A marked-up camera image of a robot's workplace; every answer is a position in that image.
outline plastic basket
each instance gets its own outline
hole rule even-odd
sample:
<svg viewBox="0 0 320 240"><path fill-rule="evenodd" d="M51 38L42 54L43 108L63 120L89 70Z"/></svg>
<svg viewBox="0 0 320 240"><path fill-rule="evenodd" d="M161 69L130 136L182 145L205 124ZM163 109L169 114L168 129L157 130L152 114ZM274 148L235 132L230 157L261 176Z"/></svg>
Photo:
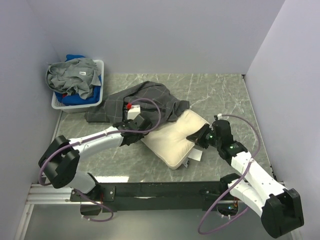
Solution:
<svg viewBox="0 0 320 240"><path fill-rule="evenodd" d="M73 105L73 106L66 106L63 103L59 102L57 100L56 94L53 93L52 95L52 101L51 101L51 106L54 109L62 110L66 113L80 113L80 112L85 112L88 110L89 107L97 106L102 102L102 96L104 93L104 69L105 69L105 64L102 60L93 60L98 67L98 69L101 72L101 89L100 89L100 96L99 96L99 101L97 103L92 103L92 104L82 104L82 105Z"/></svg>

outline pillow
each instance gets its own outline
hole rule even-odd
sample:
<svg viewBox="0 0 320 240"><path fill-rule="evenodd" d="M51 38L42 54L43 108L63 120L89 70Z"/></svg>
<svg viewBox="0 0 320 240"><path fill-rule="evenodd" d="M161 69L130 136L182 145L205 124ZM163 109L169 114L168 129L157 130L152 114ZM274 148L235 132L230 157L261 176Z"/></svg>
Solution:
<svg viewBox="0 0 320 240"><path fill-rule="evenodd" d="M194 111L187 109L176 122L167 122L150 132L141 141L171 169L177 169L195 144L186 139L208 124Z"/></svg>

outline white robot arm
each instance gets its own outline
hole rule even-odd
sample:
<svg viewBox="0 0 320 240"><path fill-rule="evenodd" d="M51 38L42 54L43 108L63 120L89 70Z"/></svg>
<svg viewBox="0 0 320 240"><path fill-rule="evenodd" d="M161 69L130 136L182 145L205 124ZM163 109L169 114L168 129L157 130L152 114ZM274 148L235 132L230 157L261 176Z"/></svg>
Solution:
<svg viewBox="0 0 320 240"><path fill-rule="evenodd" d="M100 194L100 185L86 172L77 171L79 160L86 159L102 150L130 145L144 137L142 133L121 130L145 131L151 126L147 119L139 114L134 120L115 124L108 129L80 138L66 139L57 137L39 161L44 162L57 150L72 145L57 154L44 168L44 173L55 188L69 186L96 199ZM275 181L252 158L248 150L233 139L230 123L218 120L205 124L199 131L187 137L202 148L217 148L220 157L236 169L241 175L250 168L245 179L230 190L230 194L248 205L260 217L266 231L274 238L288 233L304 224L301 199L294 189L287 189ZM225 189L230 188L240 178L231 174L221 178Z"/></svg>

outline black bracket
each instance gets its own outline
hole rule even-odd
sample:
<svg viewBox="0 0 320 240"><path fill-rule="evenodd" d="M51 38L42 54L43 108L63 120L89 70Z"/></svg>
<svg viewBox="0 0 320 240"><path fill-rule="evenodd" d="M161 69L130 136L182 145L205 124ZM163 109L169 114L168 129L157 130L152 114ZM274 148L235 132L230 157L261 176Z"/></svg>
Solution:
<svg viewBox="0 0 320 240"><path fill-rule="evenodd" d="M261 222L267 233L278 238L305 224L302 203L295 189L283 189L284 193L270 195L262 208Z"/></svg>
<svg viewBox="0 0 320 240"><path fill-rule="evenodd" d="M174 209L207 210L222 193L219 181L100 182L99 185L103 193L103 204L114 212ZM223 198L223 200L233 199L234 197L229 194ZM101 201L99 195L96 195L92 200ZM77 194L72 194L70 201L85 202L86 200Z"/></svg>
<svg viewBox="0 0 320 240"><path fill-rule="evenodd" d="M45 160L56 150L69 144L69 140L65 136L56 137L49 145L43 156L40 158L38 165L41 167ZM57 154L46 166L44 173L55 189L62 188L69 184L75 177L77 166L79 163L79 151L73 147L68 147Z"/></svg>
<svg viewBox="0 0 320 240"><path fill-rule="evenodd" d="M231 173L231 174L228 174L224 177L221 177L220 178L220 191L223 193L224 191L226 191L229 187L228 187L228 184L231 183L232 181L236 180L236 179L239 179L240 176L236 173Z"/></svg>
<svg viewBox="0 0 320 240"><path fill-rule="evenodd" d="M94 191L90 191L90 193L87 194L87 197L97 203L111 203L115 201L115 195L116 195L116 186L114 185L104 185L101 186L100 184L97 184L94 188ZM71 202L76 202L77 200L80 200L82 202L85 202L86 200L81 198L81 196L76 193L72 192L72 195L70 197ZM101 207L98 205L81 205L80 206L80 213L83 216L98 216L101 212Z"/></svg>
<svg viewBox="0 0 320 240"><path fill-rule="evenodd" d="M216 145L216 138L209 124L203 125L197 132L187 136L186 139L204 149Z"/></svg>
<svg viewBox="0 0 320 240"><path fill-rule="evenodd" d="M135 130L135 131L145 131L151 128L151 122L149 119L143 117L141 114L135 117L134 120L129 119L123 122L118 122L112 126L119 130ZM133 133L133 132L122 132L123 141L121 146L134 144L140 139L144 138L142 133Z"/></svg>

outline white wall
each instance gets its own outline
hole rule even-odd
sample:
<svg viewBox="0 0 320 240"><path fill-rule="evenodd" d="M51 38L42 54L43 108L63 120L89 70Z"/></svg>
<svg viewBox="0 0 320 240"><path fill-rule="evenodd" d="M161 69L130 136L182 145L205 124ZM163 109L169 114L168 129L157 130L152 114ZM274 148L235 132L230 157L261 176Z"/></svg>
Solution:
<svg viewBox="0 0 320 240"><path fill-rule="evenodd" d="M45 84L59 60L25 0L0 7L0 239L13 239L58 112Z"/></svg>
<svg viewBox="0 0 320 240"><path fill-rule="evenodd" d="M286 0L245 78L275 173L301 195L305 240L320 238L319 13Z"/></svg>
<svg viewBox="0 0 320 240"><path fill-rule="evenodd" d="M27 0L62 60L114 73L247 73L284 0Z"/></svg>

